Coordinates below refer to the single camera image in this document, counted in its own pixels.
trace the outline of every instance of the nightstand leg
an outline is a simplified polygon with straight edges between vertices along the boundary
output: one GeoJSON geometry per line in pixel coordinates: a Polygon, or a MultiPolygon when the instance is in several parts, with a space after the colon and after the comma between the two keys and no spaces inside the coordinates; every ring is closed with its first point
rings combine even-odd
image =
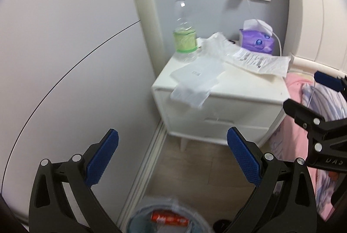
{"type": "Polygon", "coordinates": [[[181,147],[180,147],[181,152],[184,152],[186,150],[187,144],[188,144],[188,139],[181,138],[181,147]]]}

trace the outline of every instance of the drawer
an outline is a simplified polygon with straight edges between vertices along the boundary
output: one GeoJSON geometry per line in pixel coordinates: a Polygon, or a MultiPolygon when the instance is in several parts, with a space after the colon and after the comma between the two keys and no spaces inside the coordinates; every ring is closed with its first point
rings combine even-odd
{"type": "Polygon", "coordinates": [[[256,126],[269,128],[276,119],[282,105],[253,102],[237,98],[221,98],[210,95],[202,109],[170,99],[170,91],[156,90],[158,108],[163,117],[184,118],[198,122],[223,122],[229,126],[256,126]]]}
{"type": "Polygon", "coordinates": [[[202,138],[227,139],[229,128],[236,126],[241,134],[251,142],[258,143],[264,137],[268,128],[230,124],[227,122],[194,121],[182,117],[167,117],[165,122],[169,132],[181,133],[188,137],[197,136],[202,138]]]}

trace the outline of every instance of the tissue pack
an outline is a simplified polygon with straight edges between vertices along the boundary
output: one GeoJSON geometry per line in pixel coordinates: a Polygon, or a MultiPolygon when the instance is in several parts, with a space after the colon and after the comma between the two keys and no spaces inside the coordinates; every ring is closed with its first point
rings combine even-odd
{"type": "Polygon", "coordinates": [[[272,37],[265,33],[240,29],[240,45],[250,51],[272,54],[275,42],[272,37]]]}

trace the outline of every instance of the nightstand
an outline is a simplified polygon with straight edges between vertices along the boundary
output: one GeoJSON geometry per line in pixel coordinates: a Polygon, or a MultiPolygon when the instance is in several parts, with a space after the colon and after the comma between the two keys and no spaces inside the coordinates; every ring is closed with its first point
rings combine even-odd
{"type": "Polygon", "coordinates": [[[261,147],[283,120],[282,105],[289,98],[284,79],[253,74],[227,63],[202,109],[171,100],[177,82],[170,74],[185,65],[172,57],[152,85],[168,133],[181,137],[182,151],[190,139],[227,145],[227,132],[233,126],[261,147]]]}

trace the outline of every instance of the silver screw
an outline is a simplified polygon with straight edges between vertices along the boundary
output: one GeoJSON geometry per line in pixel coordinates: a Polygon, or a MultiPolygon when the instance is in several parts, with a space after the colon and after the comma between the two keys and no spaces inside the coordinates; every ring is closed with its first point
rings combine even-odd
{"type": "Polygon", "coordinates": [[[76,162],[76,161],[79,161],[81,158],[82,156],[80,154],[76,154],[72,157],[72,160],[76,162]]]}
{"type": "Polygon", "coordinates": [[[313,123],[316,124],[316,125],[319,125],[320,122],[321,122],[321,121],[320,121],[319,118],[317,118],[317,117],[313,120],[313,123]]]}
{"type": "Polygon", "coordinates": [[[44,159],[44,160],[41,161],[41,165],[42,166],[45,166],[47,164],[48,164],[48,159],[44,159]]]}
{"type": "Polygon", "coordinates": [[[273,155],[270,154],[270,153],[266,153],[266,154],[264,155],[264,157],[265,157],[267,160],[273,160],[273,155]]]}
{"type": "Polygon", "coordinates": [[[298,164],[300,164],[300,165],[304,165],[304,163],[305,163],[305,160],[302,159],[302,158],[298,158],[296,161],[297,161],[298,164]]]}
{"type": "Polygon", "coordinates": [[[317,152],[320,152],[322,150],[323,146],[321,143],[316,143],[314,145],[314,149],[317,151],[317,152]]]}

